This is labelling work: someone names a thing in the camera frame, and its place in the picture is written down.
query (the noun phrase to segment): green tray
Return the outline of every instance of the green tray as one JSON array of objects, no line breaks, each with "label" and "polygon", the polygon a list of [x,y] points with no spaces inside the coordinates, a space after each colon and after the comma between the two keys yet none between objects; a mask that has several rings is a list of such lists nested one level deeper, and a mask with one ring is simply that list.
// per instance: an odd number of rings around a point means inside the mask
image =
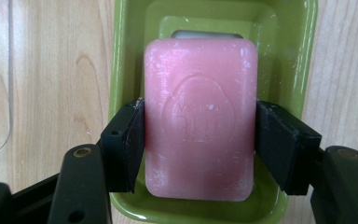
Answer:
[{"label": "green tray", "polygon": [[[257,97],[300,118],[316,12],[316,0],[117,0],[110,118],[144,94],[146,45],[181,30],[252,40],[259,54]],[[155,197],[145,188],[143,164],[135,192],[111,194],[112,204],[130,218],[158,223],[277,223],[288,201],[257,157],[254,189],[241,203]]]}]

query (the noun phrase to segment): soap dish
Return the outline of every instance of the soap dish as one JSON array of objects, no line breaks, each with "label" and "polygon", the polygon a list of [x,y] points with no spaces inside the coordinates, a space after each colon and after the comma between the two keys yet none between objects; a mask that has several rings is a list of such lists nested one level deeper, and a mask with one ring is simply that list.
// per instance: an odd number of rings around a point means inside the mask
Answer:
[{"label": "soap dish", "polygon": [[[144,95],[148,43],[178,31],[241,36],[258,49],[257,98],[301,117],[316,21],[316,0],[117,0],[110,117]],[[145,187],[141,164],[135,193],[112,193],[125,216],[157,223],[277,223],[288,197],[255,155],[254,188],[243,202],[165,199]]]}]

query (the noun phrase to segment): light wood tabletop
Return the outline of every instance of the light wood tabletop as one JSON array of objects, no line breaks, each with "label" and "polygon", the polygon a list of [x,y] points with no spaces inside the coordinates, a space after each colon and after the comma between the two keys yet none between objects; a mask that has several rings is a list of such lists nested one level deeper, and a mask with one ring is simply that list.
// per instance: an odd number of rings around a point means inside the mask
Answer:
[{"label": "light wood tabletop", "polygon": [[[114,4],[0,0],[0,182],[12,192],[58,173],[68,149],[99,139]],[[322,134],[322,148],[358,149],[358,0],[319,0],[303,120]],[[113,220],[139,223],[115,210]],[[292,197],[282,223],[314,223],[310,197]]]}]

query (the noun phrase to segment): pink soap bar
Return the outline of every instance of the pink soap bar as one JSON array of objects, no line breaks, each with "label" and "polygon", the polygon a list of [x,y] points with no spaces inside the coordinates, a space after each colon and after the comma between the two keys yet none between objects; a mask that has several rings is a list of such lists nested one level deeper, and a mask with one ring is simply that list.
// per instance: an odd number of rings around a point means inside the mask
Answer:
[{"label": "pink soap bar", "polygon": [[145,52],[145,183],[155,196],[252,191],[257,52],[244,39],[160,39]]}]

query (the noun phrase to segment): wood grain surface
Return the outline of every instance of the wood grain surface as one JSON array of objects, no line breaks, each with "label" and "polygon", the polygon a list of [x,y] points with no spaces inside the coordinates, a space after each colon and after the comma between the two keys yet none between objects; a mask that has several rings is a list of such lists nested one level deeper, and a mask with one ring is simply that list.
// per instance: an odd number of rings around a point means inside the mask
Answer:
[{"label": "wood grain surface", "polygon": [[[114,4],[0,1],[0,182],[12,192],[58,173],[107,124]],[[322,147],[358,149],[358,0],[319,1],[303,120]],[[282,223],[314,223],[309,197],[291,198]]]}]

